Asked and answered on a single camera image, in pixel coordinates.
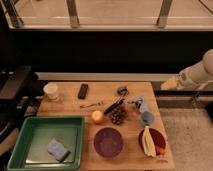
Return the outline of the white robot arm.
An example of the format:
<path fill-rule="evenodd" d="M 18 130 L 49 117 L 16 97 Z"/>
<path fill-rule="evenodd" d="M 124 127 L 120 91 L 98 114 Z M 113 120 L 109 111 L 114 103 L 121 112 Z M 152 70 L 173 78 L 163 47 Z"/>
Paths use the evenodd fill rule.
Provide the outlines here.
<path fill-rule="evenodd" d="M 213 49 L 208 50 L 201 61 L 179 72 L 183 87 L 197 87 L 213 80 Z"/>

